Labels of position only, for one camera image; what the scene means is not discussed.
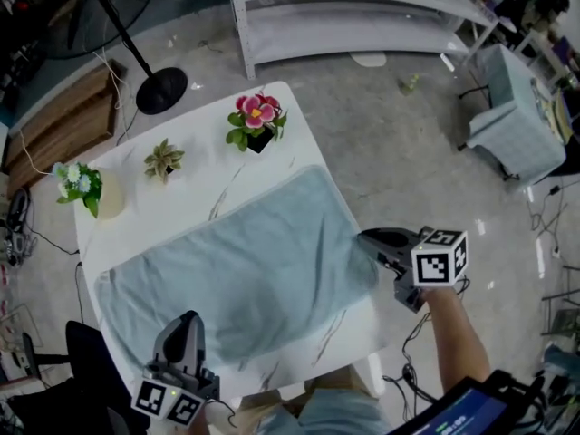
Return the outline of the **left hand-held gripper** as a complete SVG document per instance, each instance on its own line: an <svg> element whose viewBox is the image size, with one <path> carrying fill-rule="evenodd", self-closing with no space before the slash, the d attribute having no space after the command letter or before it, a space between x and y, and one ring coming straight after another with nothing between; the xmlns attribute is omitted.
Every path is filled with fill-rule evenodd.
<svg viewBox="0 0 580 435"><path fill-rule="evenodd" d="M220 394L220 379L203 368L205 325L192 310L172 320L158 335L153 357L135 382L131 407L152 419L190 426ZM183 364L183 368L173 364Z"/></svg>

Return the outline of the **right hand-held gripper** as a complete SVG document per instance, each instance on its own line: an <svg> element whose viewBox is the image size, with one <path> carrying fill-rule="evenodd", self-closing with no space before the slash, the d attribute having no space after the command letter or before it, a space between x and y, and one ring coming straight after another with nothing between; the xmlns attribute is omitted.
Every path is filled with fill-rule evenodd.
<svg viewBox="0 0 580 435"><path fill-rule="evenodd" d="M468 232L424 227L420 233L401 227L377 227L358 235L365 252L396 274L395 299L414 313L422 291L454 286L468 267Z"/></svg>

